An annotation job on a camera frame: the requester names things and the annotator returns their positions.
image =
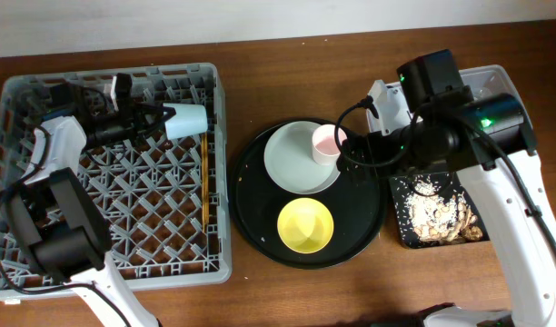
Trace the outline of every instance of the green indicator light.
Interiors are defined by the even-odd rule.
[[[484,119],[480,120],[480,124],[482,124],[482,127],[486,128],[486,127],[489,127],[490,125],[492,125],[492,121],[488,118],[484,118]]]

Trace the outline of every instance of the gray plastic dish rack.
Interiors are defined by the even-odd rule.
[[[133,77],[135,101],[146,104],[203,104],[208,113],[210,218],[202,233],[201,138],[167,140],[156,134],[146,144],[125,141],[93,152],[98,166],[83,155],[78,179],[105,219],[111,222],[112,255],[133,291],[225,282],[232,253],[225,174],[225,95],[212,64],[176,64],[101,71],[14,76],[0,102],[0,191],[24,173],[34,137],[23,123],[50,101],[46,88],[69,82],[106,92],[117,73]],[[97,93],[86,99],[101,106]],[[48,213],[48,223],[61,218]],[[0,256],[7,275],[25,288],[47,287],[49,278],[31,273],[0,214]],[[25,295],[2,290],[0,301]],[[73,294],[55,292],[29,298]]]

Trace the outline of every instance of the wooden table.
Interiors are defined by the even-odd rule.
[[[233,160],[265,127],[295,116],[335,119],[362,99],[375,79],[396,81],[400,64],[443,48],[453,51],[461,69],[487,64],[506,69],[540,141],[542,173],[556,214],[556,21],[5,58],[0,92],[4,80],[17,74],[211,62],[225,87],[227,153]],[[363,113],[351,115],[348,125],[366,131]],[[324,326],[380,320],[442,302],[468,309],[510,307],[490,243],[406,250],[397,233],[390,213],[363,253],[337,267],[303,271],[270,261],[233,228],[228,282],[136,296],[164,326]],[[0,325],[100,323],[72,297],[0,303]]]

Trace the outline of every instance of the white plate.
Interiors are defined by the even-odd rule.
[[[263,162],[270,178],[284,190],[297,194],[317,193],[339,177],[336,164],[323,166],[313,160],[313,132],[319,126],[305,121],[289,123],[268,140]]]

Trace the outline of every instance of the wall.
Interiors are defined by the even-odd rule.
[[[556,19],[556,0],[0,0],[0,56]]]

